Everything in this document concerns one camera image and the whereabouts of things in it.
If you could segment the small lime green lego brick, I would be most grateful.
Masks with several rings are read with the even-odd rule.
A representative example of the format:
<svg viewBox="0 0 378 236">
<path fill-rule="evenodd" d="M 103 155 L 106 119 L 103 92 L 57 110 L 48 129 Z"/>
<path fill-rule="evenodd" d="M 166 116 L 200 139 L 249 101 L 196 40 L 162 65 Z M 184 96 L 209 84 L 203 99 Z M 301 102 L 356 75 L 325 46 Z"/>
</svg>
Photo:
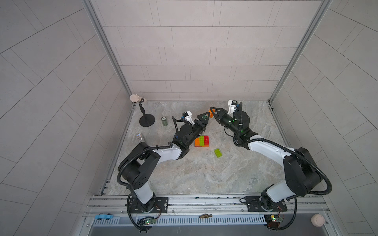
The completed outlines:
<svg viewBox="0 0 378 236">
<path fill-rule="evenodd" d="M 220 151 L 220 149 L 218 149 L 218 148 L 215 149 L 215 150 L 214 150 L 214 153 L 215 153 L 215 155 L 216 155 L 217 158 L 222 157 L 222 152 Z"/>
</svg>

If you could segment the long orange lego brick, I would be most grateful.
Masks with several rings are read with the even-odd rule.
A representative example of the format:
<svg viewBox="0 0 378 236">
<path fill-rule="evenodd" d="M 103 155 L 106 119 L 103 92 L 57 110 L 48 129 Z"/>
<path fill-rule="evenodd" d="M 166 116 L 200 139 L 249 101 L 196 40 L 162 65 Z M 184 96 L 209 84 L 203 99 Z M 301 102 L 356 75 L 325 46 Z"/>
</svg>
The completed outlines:
<svg viewBox="0 0 378 236">
<path fill-rule="evenodd" d="M 195 147 L 200 147 L 201 146 L 200 138 L 196 138 L 194 144 L 195 144 Z"/>
</svg>

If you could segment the red lego brick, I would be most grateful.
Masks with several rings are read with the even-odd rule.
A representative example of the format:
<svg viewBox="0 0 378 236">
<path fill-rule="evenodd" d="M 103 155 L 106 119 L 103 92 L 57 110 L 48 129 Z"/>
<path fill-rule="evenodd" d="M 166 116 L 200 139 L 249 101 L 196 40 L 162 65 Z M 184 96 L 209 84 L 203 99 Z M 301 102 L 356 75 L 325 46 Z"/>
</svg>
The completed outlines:
<svg viewBox="0 0 378 236">
<path fill-rule="evenodd" d="M 203 139 L 204 139 L 204 146 L 205 147 L 208 147 L 210 145 L 210 142 L 209 142 L 209 136 L 203 136 Z"/>
</svg>

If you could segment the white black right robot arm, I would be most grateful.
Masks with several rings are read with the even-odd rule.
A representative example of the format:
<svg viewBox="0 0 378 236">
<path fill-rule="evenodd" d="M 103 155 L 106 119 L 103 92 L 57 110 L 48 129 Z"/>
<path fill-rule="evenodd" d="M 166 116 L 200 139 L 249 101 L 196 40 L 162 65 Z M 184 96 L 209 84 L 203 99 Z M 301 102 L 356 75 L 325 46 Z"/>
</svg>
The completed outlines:
<svg viewBox="0 0 378 236">
<path fill-rule="evenodd" d="M 243 104 L 235 106 L 233 113 L 226 109 L 211 107 L 210 112 L 225 130 L 233 132 L 233 142 L 237 147 L 258 152 L 284 170 L 284 179 L 261 193 L 260 202 L 265 208 L 283 199 L 304 197 L 307 194 L 327 195 L 332 192 L 332 183 L 315 164 L 310 152 L 305 148 L 288 148 L 265 139 L 249 128 L 250 118 L 243 111 Z"/>
</svg>

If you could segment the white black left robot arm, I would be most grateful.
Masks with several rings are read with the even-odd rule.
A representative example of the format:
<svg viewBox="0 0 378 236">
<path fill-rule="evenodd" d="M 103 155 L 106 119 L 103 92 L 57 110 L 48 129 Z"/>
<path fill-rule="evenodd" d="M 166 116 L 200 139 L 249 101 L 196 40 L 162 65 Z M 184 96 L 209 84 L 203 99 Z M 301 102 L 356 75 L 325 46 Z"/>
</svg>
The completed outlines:
<svg viewBox="0 0 378 236">
<path fill-rule="evenodd" d="M 140 204 L 150 207 L 155 194 L 148 180 L 159 163 L 179 160 L 190 151 L 190 146 L 206 130 L 211 112 L 206 112 L 192 120 L 186 112 L 180 119 L 172 118 L 175 126 L 173 140 L 166 146 L 150 146 L 140 142 L 118 167 L 117 183 L 131 191 Z"/>
</svg>

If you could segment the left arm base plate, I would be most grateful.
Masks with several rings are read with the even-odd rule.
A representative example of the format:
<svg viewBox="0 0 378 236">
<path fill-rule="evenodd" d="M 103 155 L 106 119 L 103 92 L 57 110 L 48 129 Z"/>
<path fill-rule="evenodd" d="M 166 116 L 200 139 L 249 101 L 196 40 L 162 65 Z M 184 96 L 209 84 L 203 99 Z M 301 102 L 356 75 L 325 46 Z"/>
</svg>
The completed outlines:
<svg viewBox="0 0 378 236">
<path fill-rule="evenodd" d="M 127 206 L 130 213 L 167 213 L 168 197 L 153 197 L 148 203 L 142 204 L 138 199 L 131 198 Z"/>
</svg>

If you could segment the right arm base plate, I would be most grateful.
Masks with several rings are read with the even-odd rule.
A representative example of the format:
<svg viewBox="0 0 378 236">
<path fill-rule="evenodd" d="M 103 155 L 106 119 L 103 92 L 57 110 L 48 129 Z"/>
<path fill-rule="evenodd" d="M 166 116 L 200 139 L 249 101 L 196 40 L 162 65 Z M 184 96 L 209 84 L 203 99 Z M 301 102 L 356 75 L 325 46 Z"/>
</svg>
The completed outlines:
<svg viewBox="0 0 378 236">
<path fill-rule="evenodd" d="M 284 200 L 275 203 L 262 196 L 245 196 L 240 198 L 239 202 L 247 205 L 248 212 L 287 211 L 287 206 Z"/>
</svg>

